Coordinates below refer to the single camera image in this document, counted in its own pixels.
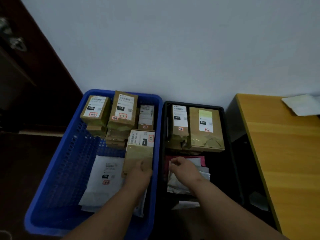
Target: white wall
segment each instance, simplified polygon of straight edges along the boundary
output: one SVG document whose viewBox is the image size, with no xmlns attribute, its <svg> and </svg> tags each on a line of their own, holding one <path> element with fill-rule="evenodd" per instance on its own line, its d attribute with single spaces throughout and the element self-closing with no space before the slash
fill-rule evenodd
<svg viewBox="0 0 320 240">
<path fill-rule="evenodd" d="M 22 0 L 82 92 L 320 91 L 320 0 Z"/>
</svg>

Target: yellow table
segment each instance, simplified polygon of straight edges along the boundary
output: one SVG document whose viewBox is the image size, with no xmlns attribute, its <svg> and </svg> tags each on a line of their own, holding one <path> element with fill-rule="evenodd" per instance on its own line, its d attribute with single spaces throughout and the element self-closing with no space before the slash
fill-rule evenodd
<svg viewBox="0 0 320 240">
<path fill-rule="evenodd" d="M 320 119 L 296 116 L 281 98 L 236 95 L 278 230 L 320 239 Z"/>
</svg>

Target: barcode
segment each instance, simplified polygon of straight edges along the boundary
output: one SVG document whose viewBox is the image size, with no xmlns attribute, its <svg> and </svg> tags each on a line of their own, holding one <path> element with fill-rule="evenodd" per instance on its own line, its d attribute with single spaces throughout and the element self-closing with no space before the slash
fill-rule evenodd
<svg viewBox="0 0 320 240">
<path fill-rule="evenodd" d="M 130 98 L 126 98 L 126 97 L 119 97 L 119 99 L 123 99 L 123 100 L 128 100 L 128 101 L 130 101 Z"/>
</svg>

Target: forearm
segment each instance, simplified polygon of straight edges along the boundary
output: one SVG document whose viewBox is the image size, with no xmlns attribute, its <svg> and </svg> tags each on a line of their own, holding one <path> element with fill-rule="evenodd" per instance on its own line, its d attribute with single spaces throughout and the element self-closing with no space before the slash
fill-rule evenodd
<svg viewBox="0 0 320 240">
<path fill-rule="evenodd" d="M 287 239 L 208 180 L 199 182 L 193 191 L 219 239 Z"/>
<path fill-rule="evenodd" d="M 123 187 L 97 213 L 66 235 L 63 240 L 123 239 L 139 196 Z"/>
</svg>

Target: hand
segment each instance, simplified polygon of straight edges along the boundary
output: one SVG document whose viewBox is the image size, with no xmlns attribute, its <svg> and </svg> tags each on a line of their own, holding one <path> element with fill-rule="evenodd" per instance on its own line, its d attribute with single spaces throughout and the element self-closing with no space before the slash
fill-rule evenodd
<svg viewBox="0 0 320 240">
<path fill-rule="evenodd" d="M 152 175 L 151 169 L 142 171 L 142 164 L 142 160 L 136 163 L 136 165 L 131 169 L 125 178 L 125 183 L 123 186 L 124 189 L 129 190 L 131 194 L 137 197 L 140 197 L 147 189 Z"/>
<path fill-rule="evenodd" d="M 186 186 L 191 193 L 199 182 L 206 180 L 198 171 L 196 166 L 184 157 L 171 159 L 169 170 L 173 172 L 177 179 Z"/>
</svg>

